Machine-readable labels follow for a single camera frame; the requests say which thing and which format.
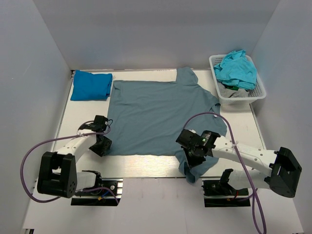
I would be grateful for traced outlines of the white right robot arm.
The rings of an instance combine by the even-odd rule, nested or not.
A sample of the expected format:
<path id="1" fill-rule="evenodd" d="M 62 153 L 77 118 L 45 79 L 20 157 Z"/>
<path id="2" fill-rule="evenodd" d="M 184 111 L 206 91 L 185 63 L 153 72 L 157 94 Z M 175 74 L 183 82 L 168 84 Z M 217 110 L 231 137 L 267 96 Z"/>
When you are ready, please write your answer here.
<path id="1" fill-rule="evenodd" d="M 176 142 L 186 154 L 187 166 L 194 168 L 209 158 L 223 158 L 244 164 L 251 169 L 226 169 L 220 180 L 204 183 L 206 196 L 236 196 L 242 189 L 269 189 L 274 193 L 293 198 L 302 172 L 302 167 L 288 148 L 278 151 L 261 150 L 239 145 L 236 150 L 231 140 L 218 133 L 204 131 L 198 135 L 194 131 L 182 130 Z"/>

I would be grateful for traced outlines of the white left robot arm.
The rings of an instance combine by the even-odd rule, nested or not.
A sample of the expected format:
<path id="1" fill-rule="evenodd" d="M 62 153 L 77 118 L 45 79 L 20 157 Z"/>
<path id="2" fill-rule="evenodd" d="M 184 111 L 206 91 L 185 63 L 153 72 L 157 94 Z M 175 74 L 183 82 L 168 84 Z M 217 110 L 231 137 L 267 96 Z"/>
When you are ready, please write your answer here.
<path id="1" fill-rule="evenodd" d="M 56 150 L 43 154 L 40 163 L 37 191 L 40 194 L 71 198 L 77 191 L 93 189 L 99 184 L 99 172 L 78 172 L 76 163 L 87 151 L 103 157 L 109 153 L 112 141 L 106 136 L 113 121 L 96 115 L 93 121 L 82 124 L 76 137 Z"/>

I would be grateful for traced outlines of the grey-blue t shirt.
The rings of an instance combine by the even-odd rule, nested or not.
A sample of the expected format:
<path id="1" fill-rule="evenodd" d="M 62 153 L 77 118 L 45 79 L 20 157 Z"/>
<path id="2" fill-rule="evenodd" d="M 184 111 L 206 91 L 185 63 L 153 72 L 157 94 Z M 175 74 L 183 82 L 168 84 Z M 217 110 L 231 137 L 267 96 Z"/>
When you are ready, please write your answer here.
<path id="1" fill-rule="evenodd" d="M 116 80 L 108 109 L 113 120 L 109 155 L 175 156 L 179 171 L 195 183 L 218 160 L 208 157 L 189 168 L 176 139 L 184 126 L 198 134 L 208 130 L 225 136 L 227 126 L 219 114 L 219 100 L 198 84 L 189 67 L 178 68 L 173 82 Z"/>

